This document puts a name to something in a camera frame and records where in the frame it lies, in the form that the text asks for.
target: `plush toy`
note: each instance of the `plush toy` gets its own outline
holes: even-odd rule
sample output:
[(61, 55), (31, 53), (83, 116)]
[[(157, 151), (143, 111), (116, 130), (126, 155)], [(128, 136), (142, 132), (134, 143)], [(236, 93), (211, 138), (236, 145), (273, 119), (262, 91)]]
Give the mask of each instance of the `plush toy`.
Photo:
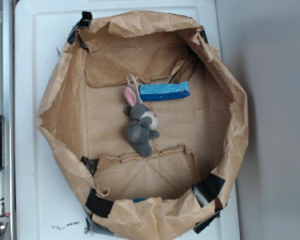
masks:
[(123, 109), (123, 113), (130, 116), (131, 121), (125, 127), (124, 135), (142, 157), (148, 158), (152, 155), (149, 139), (156, 139), (160, 135), (158, 131), (155, 131), (159, 126), (159, 118), (142, 104), (137, 81), (132, 74), (130, 76), (136, 85), (136, 91), (131, 87), (128, 75), (129, 86), (125, 87), (124, 96), (129, 106)]

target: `bunny ear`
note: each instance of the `bunny ear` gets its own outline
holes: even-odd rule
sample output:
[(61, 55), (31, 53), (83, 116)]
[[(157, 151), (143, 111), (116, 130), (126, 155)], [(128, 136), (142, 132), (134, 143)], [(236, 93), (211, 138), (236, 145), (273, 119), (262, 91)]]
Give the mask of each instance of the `bunny ear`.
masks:
[(124, 88), (124, 96), (128, 101), (130, 107), (134, 107), (137, 103), (137, 94), (131, 86), (126, 86)]

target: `metal frame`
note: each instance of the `metal frame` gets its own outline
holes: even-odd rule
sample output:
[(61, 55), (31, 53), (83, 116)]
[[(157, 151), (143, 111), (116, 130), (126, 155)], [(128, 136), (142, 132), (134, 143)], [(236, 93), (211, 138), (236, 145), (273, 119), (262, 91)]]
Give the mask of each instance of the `metal frame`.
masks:
[(5, 240), (16, 238), (14, 162), (14, 10), (15, 0), (0, 0), (0, 114), (4, 117), (0, 172), (0, 218), (7, 218)]

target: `blue sponge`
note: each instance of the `blue sponge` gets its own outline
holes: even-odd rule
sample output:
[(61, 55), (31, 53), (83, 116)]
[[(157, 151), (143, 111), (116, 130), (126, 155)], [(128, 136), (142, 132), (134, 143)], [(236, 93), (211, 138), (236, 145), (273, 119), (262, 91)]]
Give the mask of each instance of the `blue sponge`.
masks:
[(140, 97), (144, 101), (181, 99), (188, 96), (190, 96), (190, 90), (187, 81), (179, 84), (144, 84), (140, 86)]

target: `brown paper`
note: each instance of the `brown paper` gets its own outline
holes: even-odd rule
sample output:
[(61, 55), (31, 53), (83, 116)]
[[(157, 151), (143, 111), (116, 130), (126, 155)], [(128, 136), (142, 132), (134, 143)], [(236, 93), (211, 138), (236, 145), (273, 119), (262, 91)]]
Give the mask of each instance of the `brown paper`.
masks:
[[(191, 18), (150, 11), (94, 19), (77, 31), (88, 50), (66, 43), (51, 76), (38, 127), (83, 206), (91, 188), (114, 201), (108, 218), (86, 210), (115, 236), (171, 240), (226, 207), (248, 144), (247, 96), (201, 30)], [(194, 72), (185, 67), (189, 47), (199, 57)], [(189, 97), (144, 102), (160, 117), (146, 159), (123, 134), (128, 73), (150, 84), (190, 78)], [(99, 159), (94, 176), (82, 156)], [(225, 184), (200, 207), (191, 186), (210, 173)]]
[(180, 69), (173, 75), (169, 83), (179, 84), (188, 81), (191, 78), (194, 71), (196, 70), (198, 61), (199, 58), (197, 55), (188, 55), (188, 57), (183, 61)]

